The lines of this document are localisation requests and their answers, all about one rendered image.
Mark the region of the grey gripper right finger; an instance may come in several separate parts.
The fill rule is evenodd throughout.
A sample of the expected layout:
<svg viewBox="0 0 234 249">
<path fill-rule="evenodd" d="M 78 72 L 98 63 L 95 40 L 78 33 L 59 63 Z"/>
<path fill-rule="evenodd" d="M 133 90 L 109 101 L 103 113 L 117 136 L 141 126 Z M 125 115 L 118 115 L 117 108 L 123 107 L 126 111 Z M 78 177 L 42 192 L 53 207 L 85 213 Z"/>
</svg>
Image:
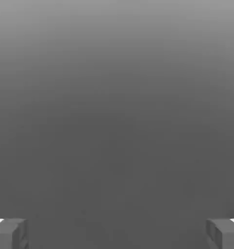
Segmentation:
<svg viewBox="0 0 234 249">
<path fill-rule="evenodd" d="M 207 219 L 205 230 L 209 249 L 234 249 L 234 218 Z"/>
</svg>

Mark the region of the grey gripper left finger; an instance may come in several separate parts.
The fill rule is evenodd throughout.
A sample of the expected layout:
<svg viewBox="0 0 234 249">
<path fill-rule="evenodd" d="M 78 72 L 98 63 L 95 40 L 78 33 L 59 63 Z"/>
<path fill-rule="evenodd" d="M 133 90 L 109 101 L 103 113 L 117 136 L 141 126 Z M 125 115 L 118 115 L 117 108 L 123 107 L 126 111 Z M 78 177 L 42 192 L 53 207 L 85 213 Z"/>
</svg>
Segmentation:
<svg viewBox="0 0 234 249">
<path fill-rule="evenodd" d="M 27 219 L 0 218 L 0 249 L 29 249 Z"/>
</svg>

